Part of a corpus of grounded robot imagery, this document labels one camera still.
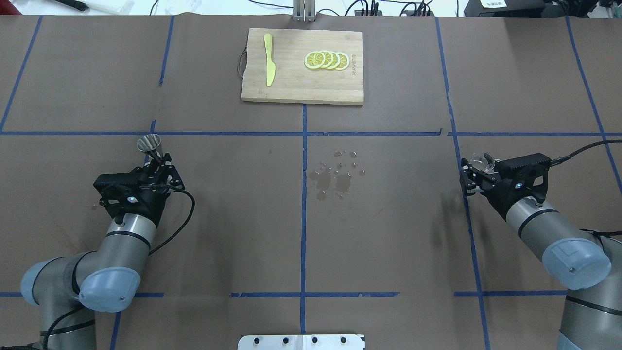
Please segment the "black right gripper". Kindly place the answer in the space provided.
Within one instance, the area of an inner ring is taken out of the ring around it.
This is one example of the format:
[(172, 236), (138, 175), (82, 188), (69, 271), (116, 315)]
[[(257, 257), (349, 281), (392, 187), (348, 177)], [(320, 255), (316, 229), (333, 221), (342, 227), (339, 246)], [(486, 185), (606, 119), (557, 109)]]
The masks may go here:
[(503, 219), (506, 219), (510, 208), (524, 198), (532, 197), (538, 206), (544, 204), (547, 175), (544, 177), (546, 182), (538, 178), (532, 188), (520, 188), (520, 185), (513, 186), (510, 181), (502, 179), (497, 167), (494, 164), (477, 169), (466, 158), (460, 159), (460, 186), (464, 197), (481, 193)]

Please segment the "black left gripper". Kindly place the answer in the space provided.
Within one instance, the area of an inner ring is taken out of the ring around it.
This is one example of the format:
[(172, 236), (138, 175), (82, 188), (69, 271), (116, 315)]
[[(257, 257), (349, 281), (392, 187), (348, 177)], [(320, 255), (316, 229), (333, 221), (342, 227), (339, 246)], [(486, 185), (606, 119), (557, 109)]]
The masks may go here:
[(169, 189), (185, 190), (185, 184), (173, 165), (173, 158), (165, 153), (160, 165), (150, 162), (132, 170), (136, 181), (146, 181), (138, 192), (137, 204), (112, 204), (105, 209), (116, 223), (127, 213), (146, 217), (158, 226), (165, 208), (165, 201), (169, 197)]

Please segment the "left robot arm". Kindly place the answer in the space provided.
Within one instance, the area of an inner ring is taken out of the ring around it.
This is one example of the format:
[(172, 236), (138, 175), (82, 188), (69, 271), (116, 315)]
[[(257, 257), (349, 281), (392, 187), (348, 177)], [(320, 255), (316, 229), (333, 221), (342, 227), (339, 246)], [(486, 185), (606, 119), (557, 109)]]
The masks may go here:
[(149, 151), (149, 161), (126, 173), (101, 174), (93, 186), (111, 223), (98, 250), (34, 264), (20, 284), (23, 299), (40, 308), (38, 340), (16, 350), (95, 350), (95, 313), (126, 310), (153, 253), (175, 239), (189, 214), (165, 241), (155, 245), (171, 193), (189, 196), (169, 153)]

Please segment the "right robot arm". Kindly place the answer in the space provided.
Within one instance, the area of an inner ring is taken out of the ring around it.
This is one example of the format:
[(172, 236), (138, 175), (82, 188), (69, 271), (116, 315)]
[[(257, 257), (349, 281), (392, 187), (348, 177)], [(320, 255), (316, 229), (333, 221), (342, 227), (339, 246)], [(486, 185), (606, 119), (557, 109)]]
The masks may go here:
[(621, 348), (621, 241), (617, 233), (576, 228), (546, 201), (549, 169), (541, 153), (501, 161), (462, 158), (464, 195), (480, 193), (567, 289), (557, 348)]

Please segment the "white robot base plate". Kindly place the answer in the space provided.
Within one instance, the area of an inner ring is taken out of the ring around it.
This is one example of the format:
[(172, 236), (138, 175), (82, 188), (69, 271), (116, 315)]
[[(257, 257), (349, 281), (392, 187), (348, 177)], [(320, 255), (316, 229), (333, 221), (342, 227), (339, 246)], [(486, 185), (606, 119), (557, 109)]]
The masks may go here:
[(238, 350), (365, 350), (364, 335), (290, 334), (243, 336)]

